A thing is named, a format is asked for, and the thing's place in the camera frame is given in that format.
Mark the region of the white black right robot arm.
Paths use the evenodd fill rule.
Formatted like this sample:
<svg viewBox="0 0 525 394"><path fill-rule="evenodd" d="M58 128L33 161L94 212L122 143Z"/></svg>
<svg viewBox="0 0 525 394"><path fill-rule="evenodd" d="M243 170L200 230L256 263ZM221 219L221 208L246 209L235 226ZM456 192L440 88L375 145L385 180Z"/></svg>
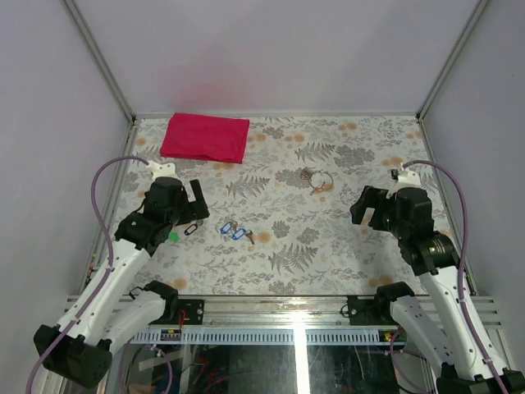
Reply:
<svg viewBox="0 0 525 394"><path fill-rule="evenodd" d="M524 375L512 370L498 354L477 315L451 239L436 231L427 192L405 187L390 193L365 186L350 208L354 224L367 209L369 226L398 241L403 260L430 296L440 318L432 321L405 282L380 286L372 316L396 323L413 340L436 375L439 393L522 393Z"/></svg>

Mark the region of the metal keyring with clips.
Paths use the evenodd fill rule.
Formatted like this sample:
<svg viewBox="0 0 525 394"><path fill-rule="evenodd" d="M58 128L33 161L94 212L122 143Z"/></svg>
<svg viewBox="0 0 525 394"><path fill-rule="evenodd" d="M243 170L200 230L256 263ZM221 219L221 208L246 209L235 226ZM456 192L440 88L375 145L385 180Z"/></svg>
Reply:
<svg viewBox="0 0 525 394"><path fill-rule="evenodd" d="M334 187L333 176L326 171L305 167L300 173L300 179L306 181L311 188L311 195L330 191Z"/></svg>

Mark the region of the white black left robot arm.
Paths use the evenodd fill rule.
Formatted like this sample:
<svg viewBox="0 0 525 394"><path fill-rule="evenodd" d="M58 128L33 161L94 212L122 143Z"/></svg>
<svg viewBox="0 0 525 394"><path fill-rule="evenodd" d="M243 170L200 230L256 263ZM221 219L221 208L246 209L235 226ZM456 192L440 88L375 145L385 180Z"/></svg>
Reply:
<svg viewBox="0 0 525 394"><path fill-rule="evenodd" d="M118 225L107 260L78 300L52 327L42 325L34 344L45 369L84 389L104 378L113 356L151 323L179 323L176 288L160 281L143 286L131 305L113 311L135 275L169 238L173 227L194 231L209 216L199 180L190 182L194 199L175 177L159 176L138 209Z"/></svg>

